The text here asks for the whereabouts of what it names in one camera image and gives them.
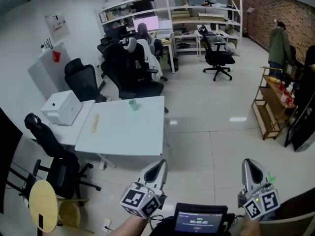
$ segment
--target person's hair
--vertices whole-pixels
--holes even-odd
[[[141,39],[145,39],[149,45],[151,45],[151,37],[148,34],[148,28],[147,25],[145,23],[140,23],[138,25],[138,33],[140,34],[140,38]]]
[[[281,27],[281,28],[284,28],[284,30],[285,30],[285,24],[283,22],[278,22],[277,26]]]

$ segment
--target standing person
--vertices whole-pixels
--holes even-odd
[[[285,32],[285,25],[283,22],[278,22],[277,28],[271,30],[270,32],[268,62],[270,67],[282,69],[286,60],[289,64],[294,65],[289,39],[287,37],[287,33]],[[270,69],[269,75],[280,79],[281,71]]]

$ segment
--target headphones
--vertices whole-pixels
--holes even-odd
[[[202,25],[202,26],[199,28],[198,32],[199,32],[199,34],[201,34],[202,36],[208,35],[208,30],[207,30],[207,28],[206,28],[204,25]]]

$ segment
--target jeans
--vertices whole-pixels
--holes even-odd
[[[269,66],[272,67],[272,68],[280,68],[280,69],[282,69],[282,66],[280,64],[272,62],[272,61],[269,62]],[[269,75],[272,75],[272,76],[276,77],[279,80],[281,79],[281,71],[270,69],[269,70]]]

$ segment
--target wall outlet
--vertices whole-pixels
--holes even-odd
[[[111,223],[112,223],[112,221],[110,219],[105,218],[102,230],[105,231],[106,234],[109,232],[109,230],[106,229],[105,226],[107,226],[107,228],[110,228]]]

